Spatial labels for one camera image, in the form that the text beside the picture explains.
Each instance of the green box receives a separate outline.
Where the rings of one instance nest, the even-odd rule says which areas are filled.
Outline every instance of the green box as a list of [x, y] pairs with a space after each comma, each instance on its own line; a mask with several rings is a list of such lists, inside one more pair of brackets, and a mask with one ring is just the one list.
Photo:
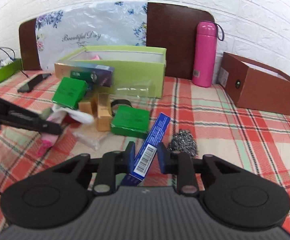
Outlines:
[[87, 83], [84, 80], [64, 77], [52, 101], [60, 106], [77, 109], [78, 102], [83, 99], [86, 90]]
[[[95, 55], [98, 55], [101, 60], [91, 60]], [[66, 66], [68, 61], [72, 62], [70, 66]], [[102, 93], [115, 94], [117, 90], [129, 85], [144, 85], [148, 88], [148, 94], [144, 95], [145, 97], [162, 97], [166, 67], [165, 48], [123, 45], [84, 46], [55, 63], [56, 76], [69, 77], [70, 72], [75, 69], [73, 67], [75, 62], [115, 68], [113, 85], [110, 88], [99, 87]], [[139, 91], [130, 90], [127, 95], [143, 96], [135, 93]]]
[[23, 64], [20, 58], [17, 58], [13, 63], [0, 68], [0, 82], [6, 80], [21, 69], [23, 69]]
[[119, 106], [110, 126], [114, 134], [145, 139], [148, 134], [149, 111]]

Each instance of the plaid tablecloth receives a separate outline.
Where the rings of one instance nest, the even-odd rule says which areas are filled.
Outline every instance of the plaid tablecloth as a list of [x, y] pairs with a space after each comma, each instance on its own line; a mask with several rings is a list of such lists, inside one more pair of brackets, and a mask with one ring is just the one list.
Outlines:
[[[30, 76], [37, 72], [27, 72]], [[50, 107], [59, 80], [49, 77], [31, 93], [18, 94], [26, 77], [21, 73], [0, 84], [0, 97], [21, 107], [41, 112]], [[219, 85], [201, 88], [188, 80], [165, 78], [164, 95], [153, 99], [151, 125], [160, 112], [171, 117], [163, 142], [173, 133], [189, 129], [196, 139], [199, 157], [211, 153], [283, 186], [290, 195], [290, 116], [236, 108]], [[37, 132], [4, 127], [0, 130], [0, 191], [62, 161], [88, 152], [100, 157], [111, 150], [123, 150], [130, 140], [140, 148], [142, 140], [111, 135], [99, 151], [77, 142], [68, 127], [56, 145], [43, 157], [36, 152], [41, 144]], [[154, 159], [145, 186], [172, 184], [172, 176], [160, 173]], [[0, 211], [0, 231], [5, 220]], [[290, 233], [290, 213], [283, 225]]]

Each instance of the pink bottle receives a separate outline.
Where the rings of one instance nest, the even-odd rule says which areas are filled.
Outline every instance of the pink bottle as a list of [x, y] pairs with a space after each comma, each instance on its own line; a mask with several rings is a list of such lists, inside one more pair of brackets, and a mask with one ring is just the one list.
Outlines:
[[212, 85], [213, 71], [216, 56], [217, 39], [224, 40], [224, 31], [221, 26], [222, 39], [218, 36], [218, 24], [214, 22], [200, 22], [197, 25], [196, 48], [192, 82], [200, 87]]

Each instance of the floral plastic sheet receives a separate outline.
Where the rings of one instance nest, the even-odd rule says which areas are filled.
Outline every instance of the floral plastic sheet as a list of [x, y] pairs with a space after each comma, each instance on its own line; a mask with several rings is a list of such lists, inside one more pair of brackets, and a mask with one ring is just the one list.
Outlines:
[[40, 66], [54, 63], [83, 46], [146, 46], [147, 1], [97, 2], [37, 17], [36, 42]]

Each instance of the smartphone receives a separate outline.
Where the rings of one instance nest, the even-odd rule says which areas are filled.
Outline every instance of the smartphone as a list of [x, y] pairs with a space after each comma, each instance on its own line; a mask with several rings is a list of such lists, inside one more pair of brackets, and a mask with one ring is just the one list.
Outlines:
[[21, 88], [17, 90], [18, 93], [29, 93], [31, 92], [35, 86], [37, 86], [40, 82], [42, 82], [44, 79], [51, 76], [50, 73], [46, 74], [39, 74], [38, 76], [34, 77], [30, 81], [28, 81], [25, 85], [23, 85]]

